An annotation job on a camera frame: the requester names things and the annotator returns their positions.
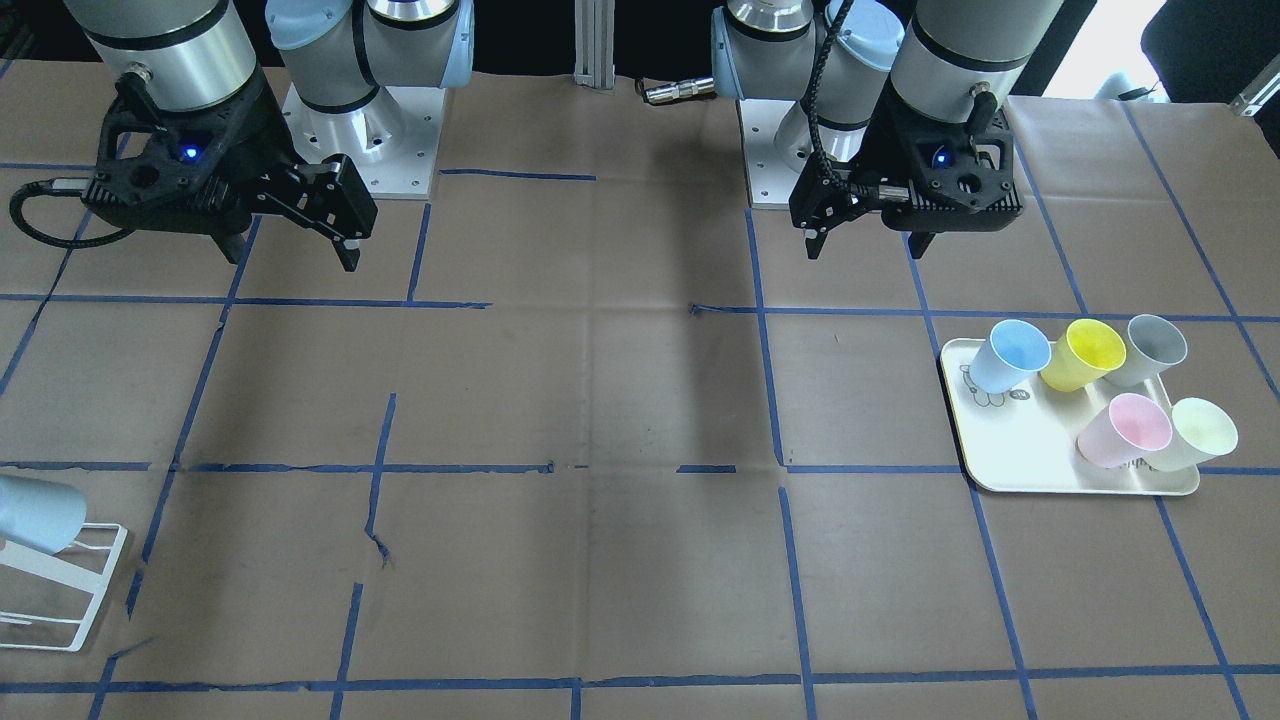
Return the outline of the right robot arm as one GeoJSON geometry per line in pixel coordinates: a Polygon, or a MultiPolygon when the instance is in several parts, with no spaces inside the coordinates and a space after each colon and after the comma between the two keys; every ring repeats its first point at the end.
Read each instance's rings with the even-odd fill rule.
{"type": "Polygon", "coordinates": [[[372,234],[376,170],[421,161],[428,120],[408,99],[467,85],[471,1],[269,1],[271,45],[298,108],[278,102],[229,1],[70,1],[68,10],[115,76],[93,174],[27,186],[76,197],[115,243],[136,231],[202,234],[237,264],[253,215],[330,241],[344,270],[372,234]]]}

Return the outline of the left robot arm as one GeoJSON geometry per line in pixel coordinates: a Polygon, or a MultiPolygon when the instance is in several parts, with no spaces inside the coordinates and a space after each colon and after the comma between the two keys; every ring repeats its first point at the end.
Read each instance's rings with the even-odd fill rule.
{"type": "Polygon", "coordinates": [[[716,92],[790,101],[800,169],[788,193],[806,255],[867,214],[914,258],[951,232],[1021,215],[1004,104],[1057,1],[724,1],[712,17],[716,92]]]}

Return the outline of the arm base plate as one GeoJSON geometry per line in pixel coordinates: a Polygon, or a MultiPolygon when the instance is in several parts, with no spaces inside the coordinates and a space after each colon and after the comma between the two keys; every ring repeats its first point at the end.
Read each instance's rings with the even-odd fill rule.
{"type": "Polygon", "coordinates": [[[328,114],[307,108],[292,85],[283,114],[307,161],[344,154],[375,199],[428,200],[449,95],[445,88],[384,87],[364,108],[328,114]]]}
{"type": "Polygon", "coordinates": [[[736,101],[749,206],[786,210],[812,143],[799,102],[773,99],[736,101]]]}

